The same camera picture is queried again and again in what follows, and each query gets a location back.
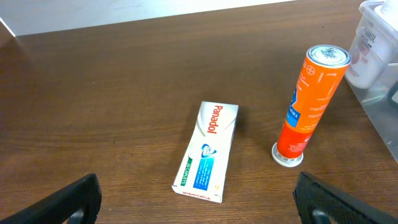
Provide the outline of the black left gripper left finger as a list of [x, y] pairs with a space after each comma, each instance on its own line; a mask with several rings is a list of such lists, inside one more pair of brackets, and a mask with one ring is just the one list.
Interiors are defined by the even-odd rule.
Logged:
[[94, 224], [101, 208], [101, 189], [96, 174], [88, 174], [1, 223]]

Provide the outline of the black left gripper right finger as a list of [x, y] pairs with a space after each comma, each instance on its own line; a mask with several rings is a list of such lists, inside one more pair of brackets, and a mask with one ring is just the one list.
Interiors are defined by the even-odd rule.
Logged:
[[397, 224], [397, 218], [308, 172], [299, 173], [293, 197], [302, 223]]

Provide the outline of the white Panadol box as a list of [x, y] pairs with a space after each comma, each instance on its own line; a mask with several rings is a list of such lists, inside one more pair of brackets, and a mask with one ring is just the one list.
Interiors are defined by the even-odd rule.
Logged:
[[239, 106], [203, 101], [172, 189], [221, 203]]

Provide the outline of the orange effervescent tablet tube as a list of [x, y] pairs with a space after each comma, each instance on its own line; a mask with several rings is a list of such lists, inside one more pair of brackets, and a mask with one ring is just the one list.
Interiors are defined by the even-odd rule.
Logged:
[[350, 54], [334, 45], [316, 45], [307, 50], [294, 94], [272, 157], [284, 167], [295, 167], [340, 81], [351, 63]]

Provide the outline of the frosted white plastic bottle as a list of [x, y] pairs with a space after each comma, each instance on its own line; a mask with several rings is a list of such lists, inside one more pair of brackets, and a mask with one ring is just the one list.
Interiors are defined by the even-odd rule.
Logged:
[[357, 88], [369, 88], [397, 54], [397, 0], [365, 1], [361, 20], [349, 53], [347, 80]]

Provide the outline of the clear plastic container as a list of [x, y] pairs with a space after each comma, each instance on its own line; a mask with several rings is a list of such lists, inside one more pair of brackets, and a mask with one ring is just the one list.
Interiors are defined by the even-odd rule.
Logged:
[[397, 159], [397, 54], [369, 88], [349, 84], [393, 158]]

